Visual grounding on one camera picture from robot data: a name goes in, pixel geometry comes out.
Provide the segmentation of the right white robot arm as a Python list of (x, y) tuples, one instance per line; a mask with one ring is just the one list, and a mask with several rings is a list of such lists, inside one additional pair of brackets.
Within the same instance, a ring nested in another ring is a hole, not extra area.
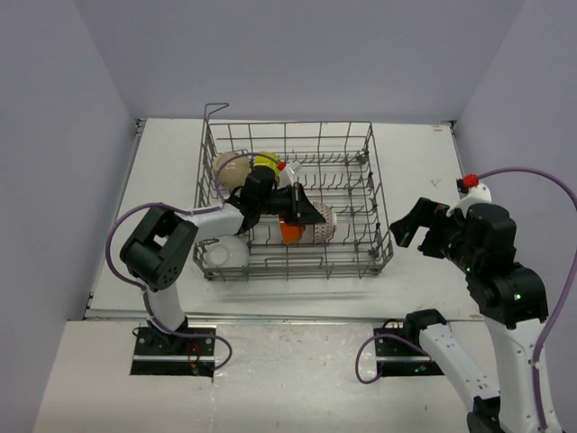
[(509, 212), (482, 198), (462, 198), (449, 207), (420, 198), (389, 229), (400, 247), (409, 247), (417, 229), (427, 232), (418, 251), (459, 268), (489, 331), (498, 381), (484, 378), (434, 309), (411, 313), (403, 346), (426, 352), (465, 404), (473, 432), (560, 432), (545, 359), (536, 360), (537, 340), (549, 317), (545, 285), (515, 260), (517, 225)]

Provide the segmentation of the orange bowl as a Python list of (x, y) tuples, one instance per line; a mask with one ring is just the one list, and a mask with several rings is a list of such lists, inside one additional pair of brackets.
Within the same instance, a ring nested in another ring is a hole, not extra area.
[(282, 242), (286, 245), (291, 245), (301, 240), (306, 231), (306, 227), (303, 225), (290, 224), (283, 216), (279, 216), (279, 230)]

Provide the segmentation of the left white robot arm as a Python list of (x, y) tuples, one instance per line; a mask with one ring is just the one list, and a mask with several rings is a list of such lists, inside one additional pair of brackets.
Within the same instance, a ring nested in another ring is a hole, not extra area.
[(120, 251), (130, 276), (124, 280), (141, 289), (149, 325), (157, 330), (155, 343), (165, 353), (181, 352), (188, 339), (186, 314), (179, 303), (177, 280), (193, 246), (225, 235), (243, 234), (261, 216), (280, 217), (294, 226), (326, 222), (307, 198), (304, 187), (293, 182), (279, 187), (273, 170), (257, 167), (223, 203), (191, 211), (151, 203)]

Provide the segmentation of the brown patterned bowl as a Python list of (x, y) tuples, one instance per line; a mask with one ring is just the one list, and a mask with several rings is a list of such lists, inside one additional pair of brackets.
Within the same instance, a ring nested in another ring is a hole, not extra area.
[(325, 222), (312, 226), (312, 242), (323, 244), (329, 241), (336, 232), (337, 214), (331, 207), (322, 202), (314, 202), (313, 206), (325, 219)]

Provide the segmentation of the yellow-green bowl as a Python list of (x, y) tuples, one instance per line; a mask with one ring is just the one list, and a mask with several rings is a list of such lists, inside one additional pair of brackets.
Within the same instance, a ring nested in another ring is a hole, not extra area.
[(253, 166), (263, 166), (273, 170), (276, 174), (280, 173), (281, 158), (274, 152), (259, 152), (253, 159)]

